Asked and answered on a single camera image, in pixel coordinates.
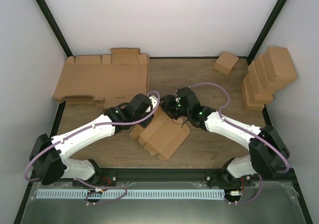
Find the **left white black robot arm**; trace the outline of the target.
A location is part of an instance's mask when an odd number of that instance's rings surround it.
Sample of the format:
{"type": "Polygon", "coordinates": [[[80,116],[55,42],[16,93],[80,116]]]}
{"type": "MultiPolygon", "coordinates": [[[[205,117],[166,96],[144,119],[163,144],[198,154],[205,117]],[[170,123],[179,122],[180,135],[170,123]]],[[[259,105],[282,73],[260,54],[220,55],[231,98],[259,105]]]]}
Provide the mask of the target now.
{"type": "Polygon", "coordinates": [[[31,151],[28,168],[36,173],[34,181],[50,185],[60,179],[76,179],[97,186],[102,171],[93,159],[75,160],[71,156],[90,144],[111,137],[135,124],[146,127],[153,119],[158,97],[138,94],[129,103],[105,110],[95,120],[65,134],[40,135],[31,151]]]}

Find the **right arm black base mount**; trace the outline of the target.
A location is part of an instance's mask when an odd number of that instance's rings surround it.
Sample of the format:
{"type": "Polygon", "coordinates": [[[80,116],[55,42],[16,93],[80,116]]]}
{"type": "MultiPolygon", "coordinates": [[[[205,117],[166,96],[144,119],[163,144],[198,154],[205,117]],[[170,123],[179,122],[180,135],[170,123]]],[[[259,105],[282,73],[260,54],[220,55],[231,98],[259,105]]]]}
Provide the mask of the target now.
{"type": "Polygon", "coordinates": [[[205,172],[206,183],[209,188],[212,187],[240,187],[242,182],[240,178],[234,178],[228,171],[227,167],[235,158],[229,159],[219,169],[209,169],[205,172]]]}

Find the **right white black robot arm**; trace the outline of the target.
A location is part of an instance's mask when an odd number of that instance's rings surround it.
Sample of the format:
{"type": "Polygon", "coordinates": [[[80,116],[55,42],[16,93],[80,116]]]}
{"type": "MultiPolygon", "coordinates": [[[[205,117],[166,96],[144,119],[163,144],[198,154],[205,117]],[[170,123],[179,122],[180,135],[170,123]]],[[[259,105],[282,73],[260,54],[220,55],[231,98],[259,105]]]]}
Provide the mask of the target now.
{"type": "Polygon", "coordinates": [[[259,174],[272,179],[289,170],[290,153],[271,125],[258,127],[233,120],[214,108],[202,105],[189,87],[160,100],[161,109],[172,119],[185,117],[196,128],[220,134],[249,151],[249,155],[231,158],[220,170],[224,184],[234,185],[239,178],[259,174]]]}

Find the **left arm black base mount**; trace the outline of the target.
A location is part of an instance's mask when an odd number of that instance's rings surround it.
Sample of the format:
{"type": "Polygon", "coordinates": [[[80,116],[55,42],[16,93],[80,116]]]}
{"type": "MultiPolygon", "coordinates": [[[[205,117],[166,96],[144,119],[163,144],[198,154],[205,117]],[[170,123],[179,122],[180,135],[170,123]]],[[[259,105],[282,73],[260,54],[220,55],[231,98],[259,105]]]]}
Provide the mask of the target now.
{"type": "Polygon", "coordinates": [[[86,184],[81,183],[78,180],[72,181],[73,187],[114,187],[117,182],[117,171],[115,169],[102,168],[96,172],[91,178],[85,180],[86,184]]]}

